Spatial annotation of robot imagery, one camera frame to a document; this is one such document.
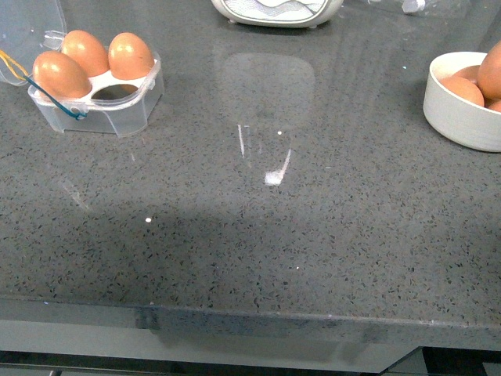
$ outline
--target glossy surface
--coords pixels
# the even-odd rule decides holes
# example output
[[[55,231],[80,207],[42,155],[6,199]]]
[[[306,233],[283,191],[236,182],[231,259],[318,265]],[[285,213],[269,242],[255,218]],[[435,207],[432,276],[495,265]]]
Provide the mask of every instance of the glossy surface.
[[[108,52],[101,41],[87,31],[70,31],[63,40],[61,52],[75,60],[89,77],[99,76],[110,69]]]
[[[82,98],[92,90],[83,68],[68,55],[57,51],[38,55],[33,64],[33,79],[56,99]]]
[[[150,47],[133,33],[120,33],[110,43],[111,74],[120,80],[145,77],[155,64]]]
[[[117,139],[57,134],[0,86],[4,297],[279,313],[260,335],[500,343],[500,155],[450,142],[422,109],[436,56],[501,38],[497,0],[459,23],[352,0],[313,31],[230,25],[202,0],[62,5],[69,29],[144,35],[166,95]]]

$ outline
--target egg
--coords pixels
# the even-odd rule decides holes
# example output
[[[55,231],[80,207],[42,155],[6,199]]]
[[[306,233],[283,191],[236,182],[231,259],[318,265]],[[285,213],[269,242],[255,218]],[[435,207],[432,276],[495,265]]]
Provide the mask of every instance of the egg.
[[[487,108],[493,111],[501,112],[501,99],[491,103]]]
[[[108,61],[111,74],[121,80],[145,77],[155,64],[148,45],[133,33],[121,33],[111,41]]]
[[[56,99],[81,98],[92,89],[83,68],[58,51],[46,51],[37,57],[33,64],[33,79]]]
[[[484,96],[480,89],[471,81],[463,77],[451,76],[444,78],[440,83],[449,91],[461,98],[475,103],[478,106],[484,106]]]
[[[480,65],[472,65],[471,67],[466,67],[458,70],[453,76],[466,78],[467,80],[477,84],[478,68]]]
[[[480,64],[478,87],[486,98],[501,98],[501,42],[492,47]]]
[[[110,69],[108,52],[98,38],[83,30],[70,31],[63,39],[61,52],[75,60],[89,77]]]

